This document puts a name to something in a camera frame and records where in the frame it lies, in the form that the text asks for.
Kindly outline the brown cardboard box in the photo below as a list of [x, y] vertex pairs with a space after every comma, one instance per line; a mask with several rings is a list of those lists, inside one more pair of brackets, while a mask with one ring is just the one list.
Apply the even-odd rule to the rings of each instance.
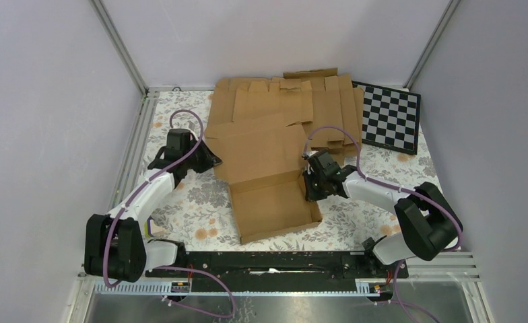
[[208, 124], [204, 139], [222, 160], [215, 176], [228, 184], [241, 244], [317, 227], [322, 215], [304, 197], [306, 134], [282, 114]]

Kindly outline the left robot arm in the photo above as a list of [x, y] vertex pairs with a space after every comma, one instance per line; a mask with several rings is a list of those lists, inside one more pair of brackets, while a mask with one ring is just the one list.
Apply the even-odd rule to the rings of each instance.
[[84, 271], [102, 277], [109, 287], [134, 283], [146, 271], [162, 267], [170, 276], [187, 269], [180, 242], [150, 238], [152, 213], [180, 184], [188, 171], [202, 174], [222, 163], [206, 143], [188, 129], [171, 129], [166, 144], [147, 166], [144, 178], [130, 195], [105, 215], [93, 214], [86, 223]]

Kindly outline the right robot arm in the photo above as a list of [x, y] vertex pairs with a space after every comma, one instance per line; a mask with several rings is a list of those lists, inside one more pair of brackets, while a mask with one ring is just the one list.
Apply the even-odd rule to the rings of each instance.
[[397, 217], [401, 231], [381, 238], [365, 250], [368, 274], [381, 277], [399, 260], [416, 257], [431, 261], [457, 247], [463, 226], [438, 187], [430, 182], [406, 188], [369, 177], [356, 166], [341, 167], [327, 151], [309, 151], [302, 172], [305, 199], [321, 201], [340, 196], [367, 202]]

